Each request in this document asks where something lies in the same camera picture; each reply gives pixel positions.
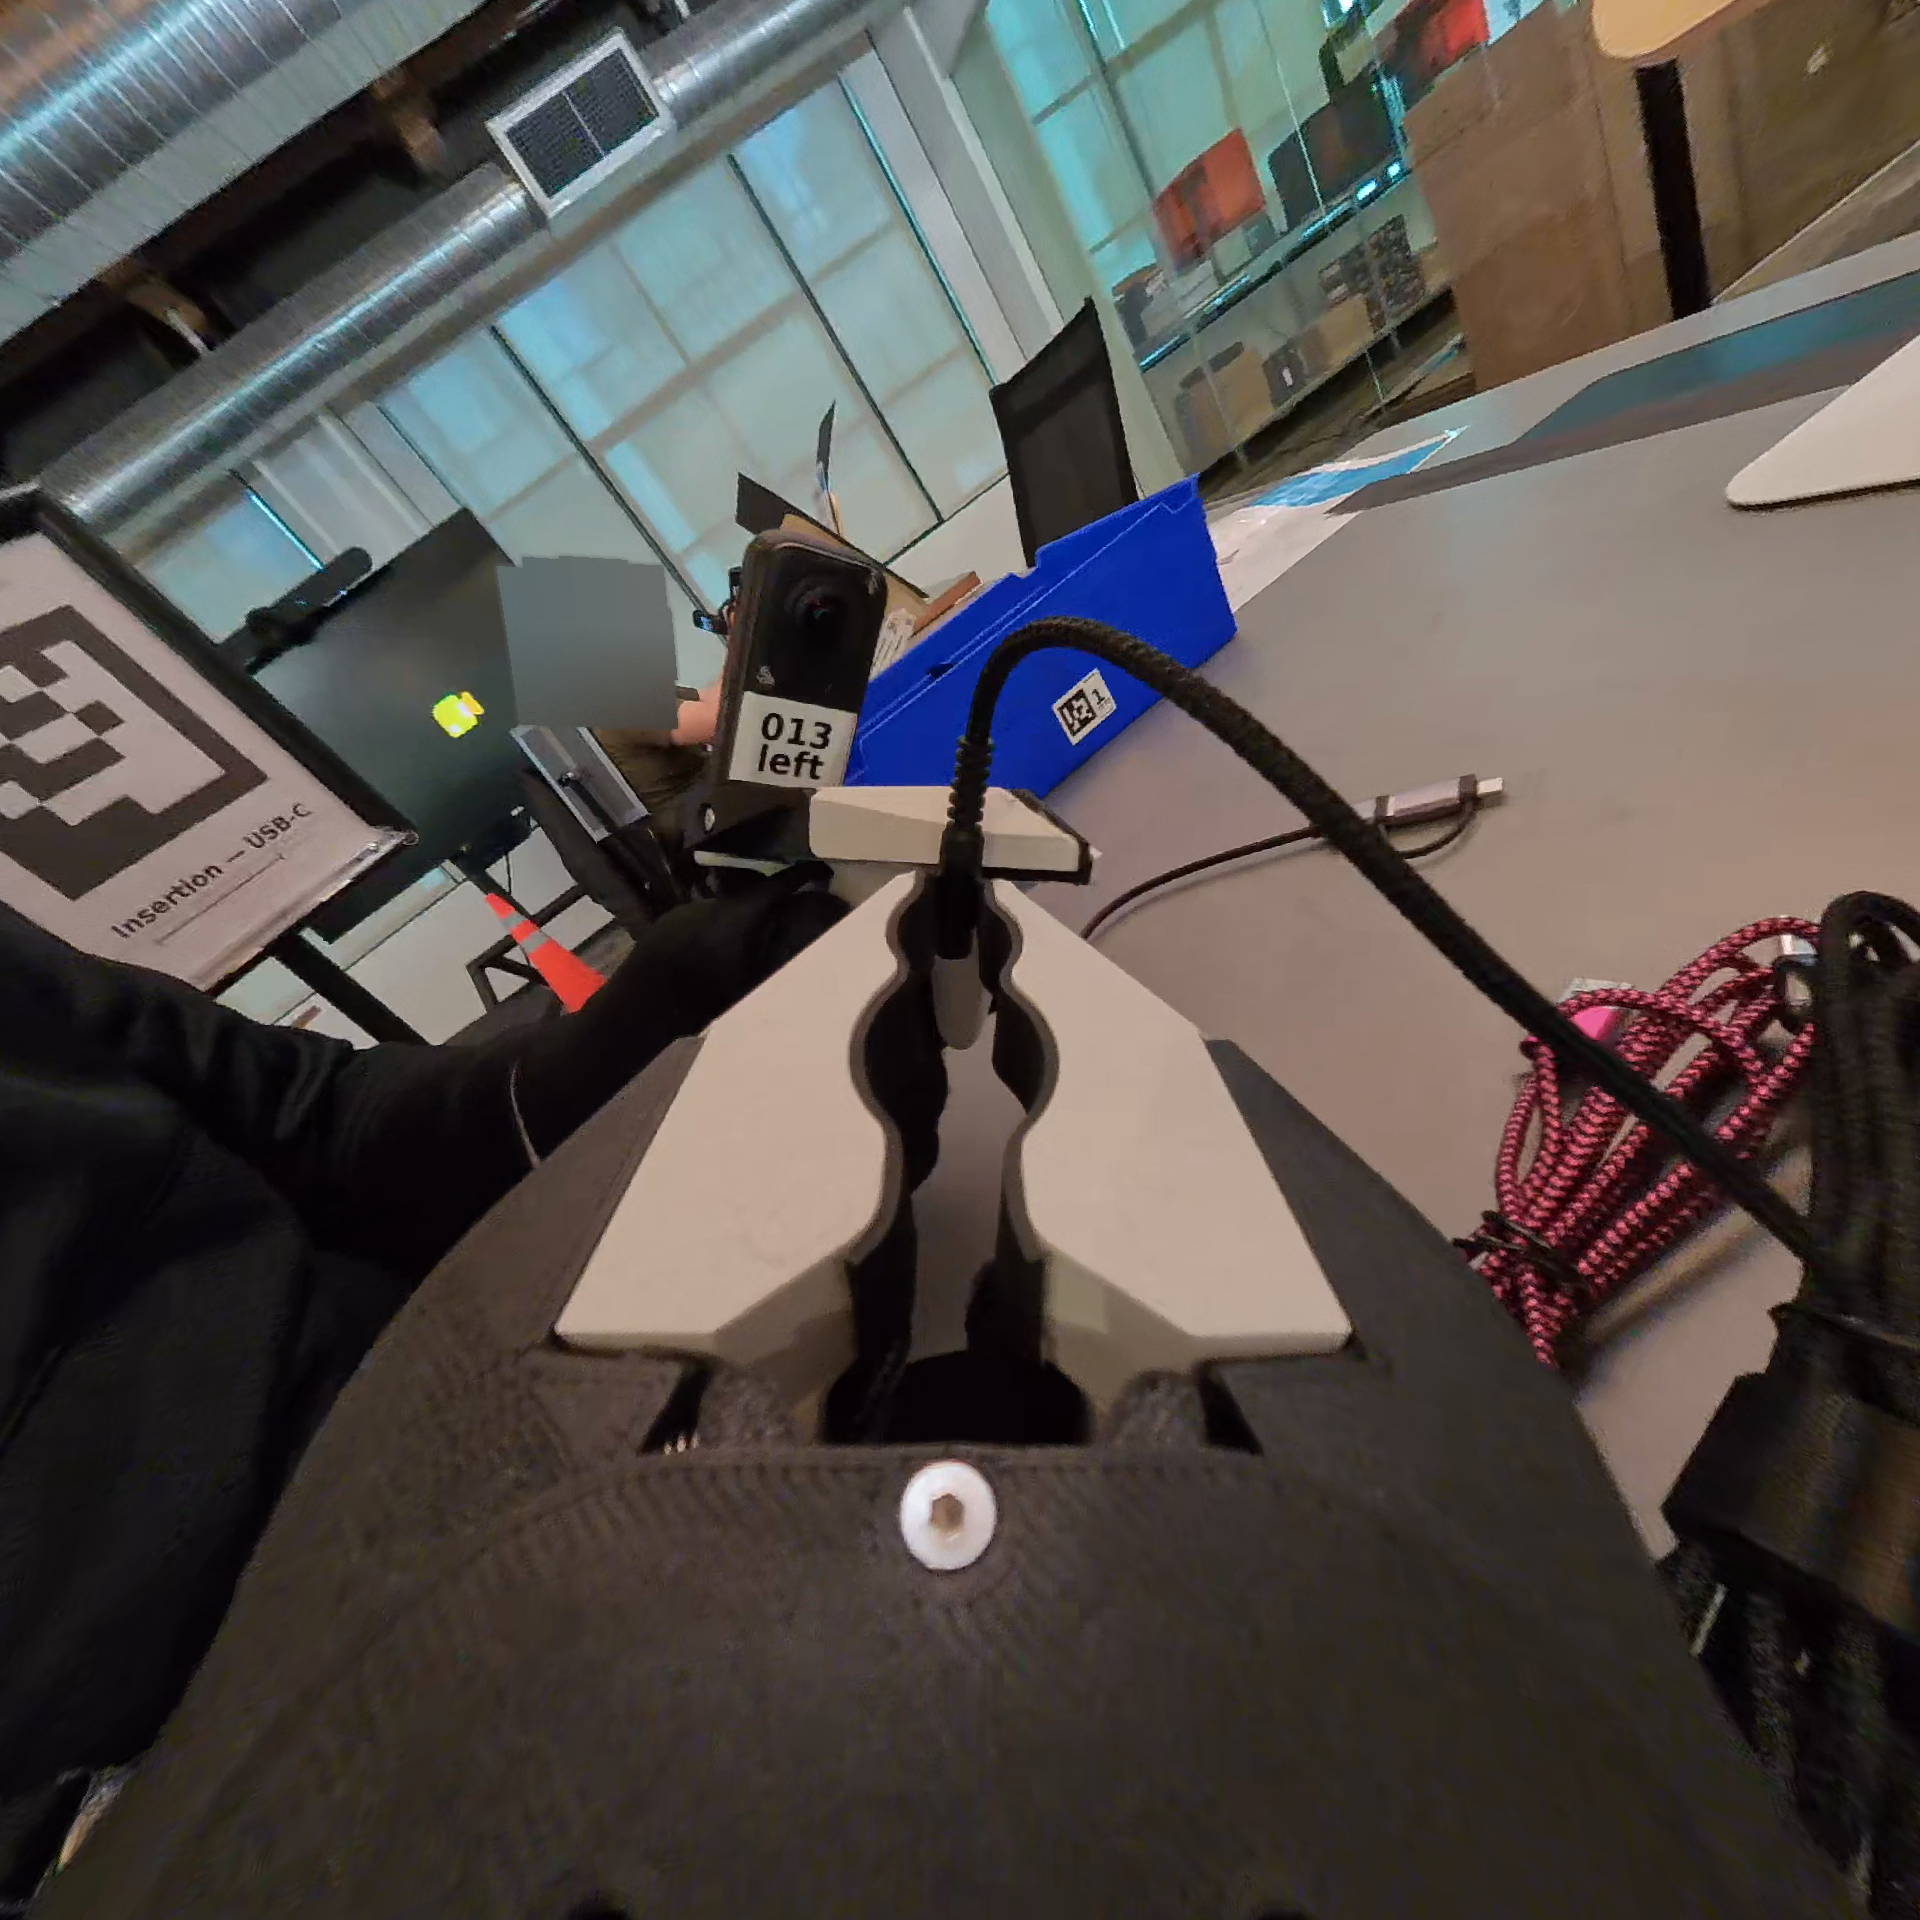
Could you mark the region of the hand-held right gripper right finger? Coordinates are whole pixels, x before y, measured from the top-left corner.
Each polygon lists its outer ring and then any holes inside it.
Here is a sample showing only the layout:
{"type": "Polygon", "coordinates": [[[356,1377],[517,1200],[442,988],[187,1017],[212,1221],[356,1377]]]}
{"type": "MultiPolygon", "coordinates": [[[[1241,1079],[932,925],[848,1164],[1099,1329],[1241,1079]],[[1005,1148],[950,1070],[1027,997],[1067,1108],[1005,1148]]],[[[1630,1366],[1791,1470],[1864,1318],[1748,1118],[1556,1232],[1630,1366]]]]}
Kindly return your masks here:
{"type": "Polygon", "coordinates": [[[1204,1035],[1011,882],[987,890],[991,1067],[1020,1105],[1001,1249],[1078,1388],[1327,1356],[1352,1334],[1204,1035]]]}

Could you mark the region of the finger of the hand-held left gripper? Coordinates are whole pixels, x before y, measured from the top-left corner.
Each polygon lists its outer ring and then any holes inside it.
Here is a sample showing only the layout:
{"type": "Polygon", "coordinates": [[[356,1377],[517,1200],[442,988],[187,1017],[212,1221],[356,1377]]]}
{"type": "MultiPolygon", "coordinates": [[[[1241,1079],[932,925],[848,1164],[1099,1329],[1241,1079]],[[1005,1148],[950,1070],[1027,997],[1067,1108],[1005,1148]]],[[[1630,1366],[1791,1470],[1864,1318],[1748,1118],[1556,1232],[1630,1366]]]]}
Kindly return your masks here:
{"type": "Polygon", "coordinates": [[[984,878],[1016,884],[1088,884],[1095,849],[1032,793],[989,790],[980,814],[984,878]]]}
{"type": "Polygon", "coordinates": [[[938,869],[947,811],[944,784],[822,786],[807,800],[807,855],[832,866],[938,869]]]}

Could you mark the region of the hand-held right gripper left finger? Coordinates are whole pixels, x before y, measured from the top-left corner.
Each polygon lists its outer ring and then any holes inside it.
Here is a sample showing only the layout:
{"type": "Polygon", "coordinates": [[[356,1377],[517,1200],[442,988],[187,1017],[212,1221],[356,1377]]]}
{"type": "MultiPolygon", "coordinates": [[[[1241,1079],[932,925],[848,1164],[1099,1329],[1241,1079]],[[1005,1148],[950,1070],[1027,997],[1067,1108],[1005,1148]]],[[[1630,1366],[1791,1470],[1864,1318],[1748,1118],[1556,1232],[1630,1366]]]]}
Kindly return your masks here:
{"type": "Polygon", "coordinates": [[[899,1203],[857,1048],[907,982],[897,875],[696,1045],[556,1316],[560,1346],[678,1354],[828,1388],[856,1352],[850,1266],[899,1203]]]}

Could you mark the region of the grey usb hub with cable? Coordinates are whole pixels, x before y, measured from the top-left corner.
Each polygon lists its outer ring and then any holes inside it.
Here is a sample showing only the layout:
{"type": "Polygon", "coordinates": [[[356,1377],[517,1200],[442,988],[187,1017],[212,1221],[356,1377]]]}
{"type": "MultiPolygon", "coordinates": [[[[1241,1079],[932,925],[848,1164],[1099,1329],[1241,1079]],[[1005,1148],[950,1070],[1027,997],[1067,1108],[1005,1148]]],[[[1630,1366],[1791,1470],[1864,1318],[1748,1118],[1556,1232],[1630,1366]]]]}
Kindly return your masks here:
{"type": "MultiPolygon", "coordinates": [[[[1007,828],[987,833],[991,843],[1020,835],[1035,841],[1034,853],[1010,853],[1001,859],[995,870],[1001,881],[1076,888],[1092,882],[1097,851],[1037,796],[1027,790],[995,786],[987,800],[991,806],[1000,806],[1010,821],[1007,828]]],[[[1500,779],[1467,774],[1452,783],[1382,794],[1360,811],[1360,818],[1390,853],[1413,863],[1449,851],[1487,806],[1502,800],[1503,783],[1500,779]]],[[[1086,923],[1078,941],[1088,944],[1109,921],[1170,888],[1279,853],[1323,849],[1327,845],[1329,838],[1319,828],[1288,828],[1143,876],[1111,896],[1086,923]]],[[[1067,1023],[1048,1018],[1035,1002],[1014,994],[1007,976],[1000,980],[978,979],[973,965],[984,961],[987,961],[987,951],[976,949],[957,965],[930,965],[924,972],[902,979],[893,991],[878,997],[868,1018],[868,1045],[876,1047],[876,1059],[887,1065],[899,1065],[907,1059],[936,1063],[947,1050],[976,1047],[980,1036],[991,1030],[1000,1047],[1000,1067],[1005,1075],[1021,1065],[1064,1060],[1070,1040],[1067,1023]]],[[[1158,1035],[1182,1024],[1177,1015],[1154,1000],[1145,988],[1126,982],[1106,963],[1070,961],[1067,982],[1093,992],[1086,1024],[1093,1047],[1115,1043],[1126,1028],[1158,1035]]]]}

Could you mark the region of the person's left forearm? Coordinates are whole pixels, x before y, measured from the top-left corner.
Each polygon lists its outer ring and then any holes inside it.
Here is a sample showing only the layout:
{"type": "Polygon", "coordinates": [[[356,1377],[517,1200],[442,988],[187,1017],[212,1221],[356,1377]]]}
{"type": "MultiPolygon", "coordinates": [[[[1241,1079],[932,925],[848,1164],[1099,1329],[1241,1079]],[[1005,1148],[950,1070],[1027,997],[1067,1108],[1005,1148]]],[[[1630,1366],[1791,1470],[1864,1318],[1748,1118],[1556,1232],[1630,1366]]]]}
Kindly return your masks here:
{"type": "Polygon", "coordinates": [[[250,1020],[160,972],[2,927],[3,1339],[237,1236],[419,1283],[531,1169],[516,1069],[557,1023],[486,1045],[345,1040],[250,1020]]]}

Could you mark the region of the person's left hand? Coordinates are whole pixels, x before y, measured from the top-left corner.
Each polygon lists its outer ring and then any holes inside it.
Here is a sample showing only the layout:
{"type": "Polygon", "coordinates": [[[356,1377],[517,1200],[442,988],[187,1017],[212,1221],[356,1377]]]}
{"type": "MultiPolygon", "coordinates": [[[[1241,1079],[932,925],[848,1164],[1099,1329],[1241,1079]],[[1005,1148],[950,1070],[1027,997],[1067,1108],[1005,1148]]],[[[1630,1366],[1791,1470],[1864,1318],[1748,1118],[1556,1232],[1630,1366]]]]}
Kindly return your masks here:
{"type": "Polygon", "coordinates": [[[663,1050],[699,1036],[848,914],[817,866],[670,911],[580,1012],[519,1053],[510,1103],[528,1161],[542,1163],[663,1050]]]}

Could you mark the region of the orange traffic cone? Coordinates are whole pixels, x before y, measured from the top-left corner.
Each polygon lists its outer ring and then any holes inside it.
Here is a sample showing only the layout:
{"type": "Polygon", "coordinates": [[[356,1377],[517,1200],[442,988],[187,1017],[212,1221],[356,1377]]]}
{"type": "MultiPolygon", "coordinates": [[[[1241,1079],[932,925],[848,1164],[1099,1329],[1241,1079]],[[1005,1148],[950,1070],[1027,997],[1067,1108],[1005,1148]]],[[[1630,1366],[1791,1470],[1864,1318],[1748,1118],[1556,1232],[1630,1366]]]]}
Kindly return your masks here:
{"type": "Polygon", "coordinates": [[[488,907],[506,929],[506,946],[516,951],[521,972],[525,965],[556,999],[560,1009],[576,1015],[606,985],[606,979],[583,958],[553,941],[504,894],[486,893],[488,907]]]}

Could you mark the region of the black mesh office chair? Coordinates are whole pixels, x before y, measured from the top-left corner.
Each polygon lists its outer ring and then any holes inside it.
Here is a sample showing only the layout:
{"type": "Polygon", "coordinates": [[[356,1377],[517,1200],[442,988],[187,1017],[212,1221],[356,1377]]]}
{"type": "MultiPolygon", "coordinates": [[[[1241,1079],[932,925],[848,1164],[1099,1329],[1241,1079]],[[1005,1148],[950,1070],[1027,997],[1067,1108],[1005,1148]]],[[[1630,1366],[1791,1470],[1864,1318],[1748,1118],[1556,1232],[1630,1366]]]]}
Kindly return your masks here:
{"type": "Polygon", "coordinates": [[[1042,548],[1141,499],[1093,299],[1026,366],[991,386],[987,403],[1026,569],[1035,569],[1042,548]]]}

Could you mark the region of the black television screen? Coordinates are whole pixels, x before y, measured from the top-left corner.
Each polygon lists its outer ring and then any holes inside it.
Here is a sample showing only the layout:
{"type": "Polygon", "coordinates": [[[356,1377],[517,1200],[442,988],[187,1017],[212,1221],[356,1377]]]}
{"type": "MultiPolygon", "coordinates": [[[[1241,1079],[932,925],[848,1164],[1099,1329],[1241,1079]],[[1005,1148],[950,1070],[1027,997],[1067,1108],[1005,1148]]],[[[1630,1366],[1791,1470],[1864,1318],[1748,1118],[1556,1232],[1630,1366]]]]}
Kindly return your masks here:
{"type": "Polygon", "coordinates": [[[429,864],[474,857],[511,823],[521,754],[497,575],[466,509],[323,605],[277,646],[235,633],[252,681],[414,831],[429,864]]]}

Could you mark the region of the black webcam bar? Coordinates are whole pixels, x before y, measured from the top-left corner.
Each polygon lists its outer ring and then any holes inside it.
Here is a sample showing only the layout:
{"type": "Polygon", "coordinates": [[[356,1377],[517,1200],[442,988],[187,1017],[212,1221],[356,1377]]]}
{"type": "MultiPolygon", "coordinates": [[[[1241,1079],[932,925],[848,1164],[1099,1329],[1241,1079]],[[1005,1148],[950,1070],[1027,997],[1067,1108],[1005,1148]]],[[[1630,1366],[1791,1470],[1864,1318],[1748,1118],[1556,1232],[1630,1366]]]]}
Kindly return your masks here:
{"type": "Polygon", "coordinates": [[[328,612],[371,577],[371,570],[371,554],[364,547],[349,547],[273,603],[247,610],[241,630],[267,648],[298,646],[320,628],[328,612]]]}

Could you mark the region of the white air vent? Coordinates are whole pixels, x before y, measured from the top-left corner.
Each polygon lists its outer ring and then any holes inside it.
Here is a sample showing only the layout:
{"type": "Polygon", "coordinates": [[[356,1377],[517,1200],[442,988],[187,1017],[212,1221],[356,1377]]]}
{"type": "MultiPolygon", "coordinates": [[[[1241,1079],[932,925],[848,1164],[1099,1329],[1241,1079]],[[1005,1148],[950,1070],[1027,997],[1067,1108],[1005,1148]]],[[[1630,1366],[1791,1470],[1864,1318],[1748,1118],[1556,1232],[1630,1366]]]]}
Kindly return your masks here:
{"type": "Polygon", "coordinates": [[[535,212],[549,220],[678,131],[640,52],[611,30],[521,98],[486,133],[535,212]]]}

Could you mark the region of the printed tag sign board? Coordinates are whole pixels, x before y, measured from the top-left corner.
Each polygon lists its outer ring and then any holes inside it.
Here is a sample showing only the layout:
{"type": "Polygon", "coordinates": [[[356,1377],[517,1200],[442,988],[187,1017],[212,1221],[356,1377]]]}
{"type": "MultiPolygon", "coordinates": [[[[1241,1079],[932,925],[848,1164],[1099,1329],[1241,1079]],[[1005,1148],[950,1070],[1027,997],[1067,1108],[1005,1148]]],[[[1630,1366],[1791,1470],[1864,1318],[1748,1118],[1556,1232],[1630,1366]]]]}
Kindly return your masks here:
{"type": "Polygon", "coordinates": [[[34,485],[2,495],[2,902],[215,994],[416,833],[34,485]]]}

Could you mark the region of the white tablet stand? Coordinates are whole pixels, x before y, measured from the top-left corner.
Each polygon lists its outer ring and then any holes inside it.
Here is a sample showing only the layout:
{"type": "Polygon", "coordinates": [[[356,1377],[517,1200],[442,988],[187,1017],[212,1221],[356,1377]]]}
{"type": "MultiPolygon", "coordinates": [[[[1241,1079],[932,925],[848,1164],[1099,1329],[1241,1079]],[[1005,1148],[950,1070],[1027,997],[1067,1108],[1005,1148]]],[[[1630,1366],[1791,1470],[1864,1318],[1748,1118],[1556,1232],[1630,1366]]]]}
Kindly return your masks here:
{"type": "Polygon", "coordinates": [[[1917,338],[1879,361],[1726,485],[1738,512],[1772,512],[1917,485],[1917,338]]]}

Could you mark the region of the silver air duct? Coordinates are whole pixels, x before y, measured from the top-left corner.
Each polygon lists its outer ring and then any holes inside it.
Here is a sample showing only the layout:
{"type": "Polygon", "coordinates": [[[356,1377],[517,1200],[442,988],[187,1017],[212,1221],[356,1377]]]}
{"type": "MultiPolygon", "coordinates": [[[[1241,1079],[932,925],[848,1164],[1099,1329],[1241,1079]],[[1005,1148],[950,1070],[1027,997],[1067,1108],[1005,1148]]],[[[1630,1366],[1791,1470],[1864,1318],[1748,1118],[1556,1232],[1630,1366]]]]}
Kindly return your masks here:
{"type": "Polygon", "coordinates": [[[115,530],[531,285],[899,5],[474,5],[348,90],[340,33],[3,258],[3,467],[115,530]],[[675,133],[542,219],[486,120],[611,33],[675,133]]]}
{"type": "Polygon", "coordinates": [[[348,38],[348,90],[474,5],[3,5],[2,234],[11,261],[250,86],[348,38]]]}

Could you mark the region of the red printer enclosure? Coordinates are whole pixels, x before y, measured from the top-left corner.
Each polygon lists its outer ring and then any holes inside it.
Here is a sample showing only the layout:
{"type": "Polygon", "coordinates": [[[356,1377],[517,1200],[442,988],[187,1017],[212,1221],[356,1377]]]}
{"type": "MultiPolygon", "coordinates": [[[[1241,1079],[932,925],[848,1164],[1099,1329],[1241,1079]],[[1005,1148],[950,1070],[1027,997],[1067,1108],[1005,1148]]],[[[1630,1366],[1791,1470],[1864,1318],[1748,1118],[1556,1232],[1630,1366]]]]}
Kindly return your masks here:
{"type": "Polygon", "coordinates": [[[1404,2],[1371,18],[1371,40],[1382,71],[1427,85],[1490,43],[1490,20],[1484,2],[1404,2]]]}
{"type": "Polygon", "coordinates": [[[1152,200],[1152,223],[1166,263],[1187,274],[1235,229],[1266,211],[1259,172],[1240,129],[1193,156],[1152,200]]]}

